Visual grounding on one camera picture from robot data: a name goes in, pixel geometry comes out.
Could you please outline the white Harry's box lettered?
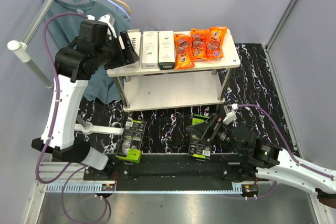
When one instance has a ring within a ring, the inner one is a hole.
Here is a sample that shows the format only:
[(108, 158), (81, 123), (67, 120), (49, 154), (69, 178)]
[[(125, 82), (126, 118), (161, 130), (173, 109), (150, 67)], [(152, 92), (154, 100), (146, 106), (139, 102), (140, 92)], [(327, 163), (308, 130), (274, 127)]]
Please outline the white Harry's box lettered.
[(140, 65), (140, 49), (141, 49), (141, 32), (139, 29), (127, 30), (128, 36), (131, 41), (132, 48), (136, 53), (135, 63), (125, 66), (125, 70), (138, 70)]

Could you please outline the green black Gillette box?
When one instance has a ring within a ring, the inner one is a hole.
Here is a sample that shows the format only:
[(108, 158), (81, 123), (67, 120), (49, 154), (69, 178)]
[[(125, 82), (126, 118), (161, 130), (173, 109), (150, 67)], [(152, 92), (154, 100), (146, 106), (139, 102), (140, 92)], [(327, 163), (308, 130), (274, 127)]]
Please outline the green black Gillette box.
[[(208, 116), (194, 114), (192, 117), (192, 125), (203, 123), (208, 118)], [(191, 134), (190, 144), (188, 148), (188, 158), (207, 162), (210, 160), (210, 157), (211, 146), (202, 142), (196, 135)]]
[(127, 120), (121, 136), (116, 157), (120, 160), (139, 163), (142, 155), (142, 140), (146, 122)]

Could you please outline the orange razor pack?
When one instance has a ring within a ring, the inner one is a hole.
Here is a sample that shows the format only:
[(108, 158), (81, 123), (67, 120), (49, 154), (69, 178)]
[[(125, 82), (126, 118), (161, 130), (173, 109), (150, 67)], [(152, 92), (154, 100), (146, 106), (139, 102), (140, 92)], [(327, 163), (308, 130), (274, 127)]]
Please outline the orange razor pack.
[(191, 51), (195, 60), (201, 60), (205, 58), (207, 37), (208, 29), (193, 28), (191, 30)]
[(175, 69), (194, 68), (194, 59), (191, 51), (192, 39), (185, 34), (174, 34), (174, 45), (176, 53)]
[(227, 33), (226, 26), (210, 27), (208, 29), (206, 43), (206, 59), (220, 59), (224, 57), (222, 50), (225, 35)]

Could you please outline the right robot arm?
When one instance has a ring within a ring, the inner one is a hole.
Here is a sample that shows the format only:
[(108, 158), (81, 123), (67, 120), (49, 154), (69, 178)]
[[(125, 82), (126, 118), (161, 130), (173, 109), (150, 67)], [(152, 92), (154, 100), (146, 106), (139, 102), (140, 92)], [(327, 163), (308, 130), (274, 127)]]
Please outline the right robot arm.
[(224, 178), (234, 182), (256, 178), (281, 182), (314, 195), (320, 203), (335, 208), (334, 170), (305, 162), (284, 148), (259, 139), (244, 125), (228, 129), (225, 120), (216, 114), (186, 129), (202, 143), (220, 142), (241, 156), (239, 165)]

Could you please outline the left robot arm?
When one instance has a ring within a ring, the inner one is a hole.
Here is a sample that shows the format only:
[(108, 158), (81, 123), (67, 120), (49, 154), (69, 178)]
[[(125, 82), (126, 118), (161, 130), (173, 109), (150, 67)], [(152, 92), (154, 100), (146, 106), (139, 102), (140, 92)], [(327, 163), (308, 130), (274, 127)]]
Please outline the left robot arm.
[(135, 63), (137, 56), (126, 31), (114, 35), (107, 23), (83, 20), (79, 35), (59, 49), (52, 61), (56, 76), (48, 121), (42, 136), (32, 140), (32, 148), (63, 162), (93, 167), (99, 178), (109, 179), (113, 167), (108, 157), (74, 136), (78, 109), (91, 76), (100, 67), (123, 67)]

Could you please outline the white Harry's box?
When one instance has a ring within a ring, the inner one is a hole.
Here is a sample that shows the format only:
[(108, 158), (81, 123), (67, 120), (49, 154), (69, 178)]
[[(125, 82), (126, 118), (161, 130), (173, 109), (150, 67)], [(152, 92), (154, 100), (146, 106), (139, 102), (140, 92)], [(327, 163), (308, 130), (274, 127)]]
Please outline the white Harry's box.
[(158, 68), (159, 38), (157, 31), (144, 31), (142, 37), (142, 68)]
[(169, 70), (175, 68), (174, 33), (159, 31), (159, 68)]

